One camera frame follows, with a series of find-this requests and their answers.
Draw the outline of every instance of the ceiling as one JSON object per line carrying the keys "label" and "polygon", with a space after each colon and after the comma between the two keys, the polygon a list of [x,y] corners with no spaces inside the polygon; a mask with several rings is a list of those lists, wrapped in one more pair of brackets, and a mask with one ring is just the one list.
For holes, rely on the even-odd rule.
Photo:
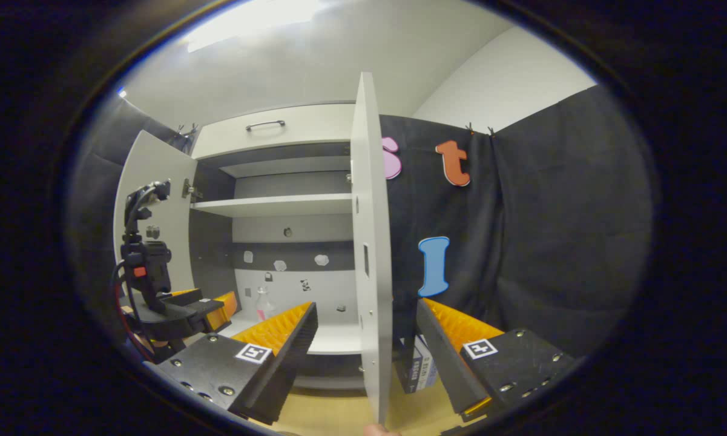
{"label": "ceiling", "polygon": [[380,113],[412,116],[455,69],[512,24],[462,0],[324,0],[310,22],[188,53],[170,42],[123,83],[169,127],[286,105],[354,100],[371,71]]}

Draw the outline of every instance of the red cable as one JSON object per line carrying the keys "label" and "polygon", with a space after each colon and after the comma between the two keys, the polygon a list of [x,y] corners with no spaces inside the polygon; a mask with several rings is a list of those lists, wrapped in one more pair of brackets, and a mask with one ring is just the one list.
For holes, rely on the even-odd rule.
{"label": "red cable", "polygon": [[126,317],[123,316],[123,311],[122,311],[122,308],[120,308],[120,303],[119,303],[119,291],[120,290],[122,290],[120,288],[120,285],[116,285],[116,287],[115,287],[116,310],[117,310],[117,312],[119,312],[119,317],[120,317],[120,320],[122,321],[123,328],[126,329],[126,334],[129,337],[129,339],[131,340],[131,342],[133,343],[134,347],[137,348],[137,351],[139,351],[140,354],[142,354],[143,357],[145,357],[148,360],[148,362],[153,363],[153,359],[151,359],[150,356],[148,356],[147,351],[145,351],[145,347],[143,347],[142,344],[140,344],[138,342],[138,340],[134,337],[134,333],[131,332],[131,330],[129,329],[129,325],[127,325],[127,323],[126,323]]}

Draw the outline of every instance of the white wall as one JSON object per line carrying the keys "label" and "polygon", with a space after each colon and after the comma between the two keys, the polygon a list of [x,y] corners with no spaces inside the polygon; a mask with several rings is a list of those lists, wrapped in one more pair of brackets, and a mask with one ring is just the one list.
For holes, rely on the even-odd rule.
{"label": "white wall", "polygon": [[573,61],[515,27],[468,58],[413,118],[497,131],[593,85]]}

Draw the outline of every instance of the ceiling light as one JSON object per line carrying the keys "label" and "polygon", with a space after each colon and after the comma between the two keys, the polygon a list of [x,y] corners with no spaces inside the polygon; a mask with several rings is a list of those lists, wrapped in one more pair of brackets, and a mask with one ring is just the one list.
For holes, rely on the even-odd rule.
{"label": "ceiling light", "polygon": [[183,37],[188,52],[234,36],[295,22],[308,22],[321,9],[319,0],[250,0],[209,19]]}

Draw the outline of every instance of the wooden floor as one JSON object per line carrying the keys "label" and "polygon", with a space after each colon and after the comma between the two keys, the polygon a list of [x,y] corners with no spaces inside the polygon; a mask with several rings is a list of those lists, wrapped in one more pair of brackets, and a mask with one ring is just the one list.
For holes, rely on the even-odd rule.
{"label": "wooden floor", "polygon": [[[399,431],[403,436],[438,436],[441,431],[463,425],[452,411],[440,378],[433,386],[407,395],[393,372],[390,387],[388,430]],[[280,421],[266,427],[291,436],[362,436],[363,427],[373,422],[371,406],[363,392],[294,389],[285,401]]]}

